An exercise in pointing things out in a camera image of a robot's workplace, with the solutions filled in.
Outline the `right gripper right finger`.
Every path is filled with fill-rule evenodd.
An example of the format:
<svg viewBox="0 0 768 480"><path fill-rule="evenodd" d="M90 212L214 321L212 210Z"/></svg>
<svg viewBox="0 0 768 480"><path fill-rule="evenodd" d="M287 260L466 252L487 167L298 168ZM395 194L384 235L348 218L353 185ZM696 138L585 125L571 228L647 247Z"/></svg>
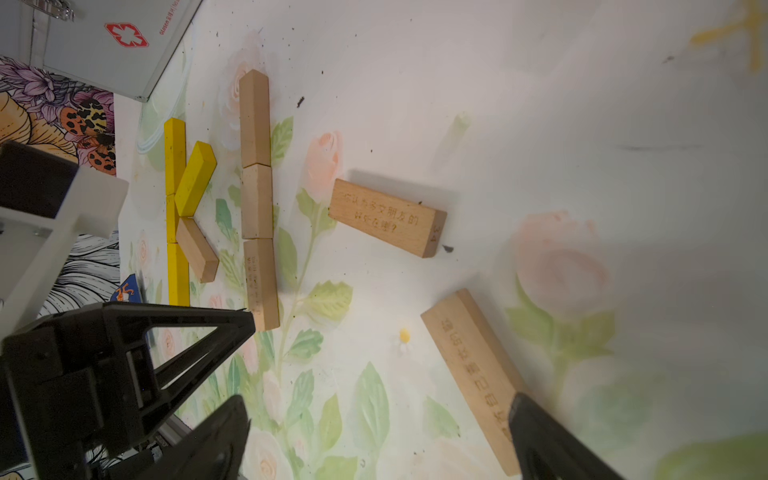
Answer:
<svg viewBox="0 0 768 480"><path fill-rule="evenodd" d="M529 395L515 395L508 418L512 444L525 480L621 480Z"/></svg>

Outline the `wooden block top edge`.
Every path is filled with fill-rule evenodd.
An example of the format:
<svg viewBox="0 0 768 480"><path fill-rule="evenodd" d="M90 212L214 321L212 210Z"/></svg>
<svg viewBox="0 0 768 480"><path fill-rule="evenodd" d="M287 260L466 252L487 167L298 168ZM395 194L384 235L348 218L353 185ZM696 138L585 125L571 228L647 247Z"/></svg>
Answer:
<svg viewBox="0 0 768 480"><path fill-rule="evenodd" d="M271 165L269 79L257 70L239 81L241 163Z"/></svg>

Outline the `yellow short block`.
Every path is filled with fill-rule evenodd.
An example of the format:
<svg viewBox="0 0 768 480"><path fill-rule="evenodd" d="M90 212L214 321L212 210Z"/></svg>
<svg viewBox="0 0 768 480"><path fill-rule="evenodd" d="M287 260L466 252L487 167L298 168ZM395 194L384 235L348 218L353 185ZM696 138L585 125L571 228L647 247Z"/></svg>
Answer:
<svg viewBox="0 0 768 480"><path fill-rule="evenodd" d="M189 264L177 243L167 244L169 304L190 305Z"/></svg>

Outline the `yellow long block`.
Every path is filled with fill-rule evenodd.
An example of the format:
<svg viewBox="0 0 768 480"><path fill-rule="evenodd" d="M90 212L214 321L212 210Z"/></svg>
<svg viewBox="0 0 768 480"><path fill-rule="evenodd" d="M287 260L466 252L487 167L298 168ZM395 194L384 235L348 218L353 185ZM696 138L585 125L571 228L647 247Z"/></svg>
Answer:
<svg viewBox="0 0 768 480"><path fill-rule="evenodd" d="M208 143L197 141L175 193L175 205L180 217L195 215L216 167L213 148Z"/></svg>
<svg viewBox="0 0 768 480"><path fill-rule="evenodd" d="M164 124L166 194L175 194L186 167L186 124L170 118Z"/></svg>

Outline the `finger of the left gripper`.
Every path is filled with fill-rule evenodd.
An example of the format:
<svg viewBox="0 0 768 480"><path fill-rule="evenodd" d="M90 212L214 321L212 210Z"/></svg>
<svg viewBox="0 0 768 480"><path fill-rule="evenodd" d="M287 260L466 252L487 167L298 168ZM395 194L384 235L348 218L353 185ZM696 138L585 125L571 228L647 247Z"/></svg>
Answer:
<svg viewBox="0 0 768 480"><path fill-rule="evenodd" d="M150 400L139 410L142 440L157 430L235 353L224 347L188 347L150 371Z"/></svg>
<svg viewBox="0 0 768 480"><path fill-rule="evenodd" d="M255 333L252 314L244 310L111 302L102 313L117 358L127 362L130 378L139 383L199 384ZM156 366L147 334L160 328L206 328L208 333Z"/></svg>

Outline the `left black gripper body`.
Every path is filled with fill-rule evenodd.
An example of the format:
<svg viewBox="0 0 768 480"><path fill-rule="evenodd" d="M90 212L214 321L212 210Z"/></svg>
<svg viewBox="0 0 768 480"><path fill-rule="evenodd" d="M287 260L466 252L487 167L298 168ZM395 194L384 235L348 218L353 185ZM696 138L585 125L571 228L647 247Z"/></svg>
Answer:
<svg viewBox="0 0 768 480"><path fill-rule="evenodd" d="M147 333L153 304L110 302L43 318L2 343L23 456L41 479L89 479L86 454L121 454L159 428Z"/></svg>

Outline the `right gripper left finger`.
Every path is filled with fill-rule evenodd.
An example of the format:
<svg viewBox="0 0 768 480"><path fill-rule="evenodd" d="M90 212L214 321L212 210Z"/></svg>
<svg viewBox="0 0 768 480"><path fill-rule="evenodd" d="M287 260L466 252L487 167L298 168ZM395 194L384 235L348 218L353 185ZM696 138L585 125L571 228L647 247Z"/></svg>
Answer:
<svg viewBox="0 0 768 480"><path fill-rule="evenodd" d="M241 479L250 420L242 396L226 400L196 428L172 416L158 430L168 445L139 479Z"/></svg>

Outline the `wooden block diagonal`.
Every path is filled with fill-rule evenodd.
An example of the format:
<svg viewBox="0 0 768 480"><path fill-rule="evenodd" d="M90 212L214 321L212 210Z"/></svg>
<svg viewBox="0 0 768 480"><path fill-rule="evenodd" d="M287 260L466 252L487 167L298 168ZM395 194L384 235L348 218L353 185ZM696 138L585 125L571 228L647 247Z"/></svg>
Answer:
<svg viewBox="0 0 768 480"><path fill-rule="evenodd" d="M277 274L271 239L243 243L248 309L258 332L280 327Z"/></svg>

